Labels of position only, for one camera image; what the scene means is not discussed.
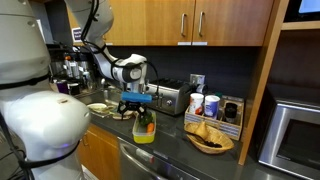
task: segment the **upper cabinet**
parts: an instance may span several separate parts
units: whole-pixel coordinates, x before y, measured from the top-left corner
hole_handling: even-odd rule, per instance
[[[110,0],[110,4],[114,24],[104,36],[109,45],[261,46],[273,0]]]
[[[193,44],[261,46],[273,0],[196,0]]]

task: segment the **black countertop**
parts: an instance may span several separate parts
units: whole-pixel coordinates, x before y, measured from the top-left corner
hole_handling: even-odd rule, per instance
[[[102,92],[78,98],[85,104],[104,103]],[[133,140],[134,119],[114,120],[92,115],[91,123],[136,145],[137,147],[166,160],[174,166],[199,179],[297,179],[284,172],[257,163],[253,148],[249,150],[244,166],[238,164],[241,143],[233,141],[235,147],[222,154],[209,155],[201,152],[187,140],[183,132],[184,116],[172,117],[156,112],[157,130],[150,144],[137,144]]]

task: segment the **white robot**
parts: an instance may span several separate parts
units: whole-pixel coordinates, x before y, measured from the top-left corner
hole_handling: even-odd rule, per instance
[[[102,36],[113,22],[108,0],[66,3],[86,34],[85,44],[95,52],[102,76],[141,92],[146,59],[132,55],[116,60],[104,47]],[[88,128],[89,110],[77,99],[51,90],[49,53],[27,0],[1,0],[0,24],[0,120],[22,139],[26,162],[54,161],[25,168],[25,178],[84,179],[73,150]]]

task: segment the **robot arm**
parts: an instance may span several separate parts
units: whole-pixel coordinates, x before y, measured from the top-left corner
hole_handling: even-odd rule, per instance
[[[101,75],[119,82],[130,83],[130,91],[143,92],[146,58],[137,54],[127,59],[113,57],[103,41],[113,24],[112,8],[108,0],[65,0],[82,29],[82,41],[90,46]]]

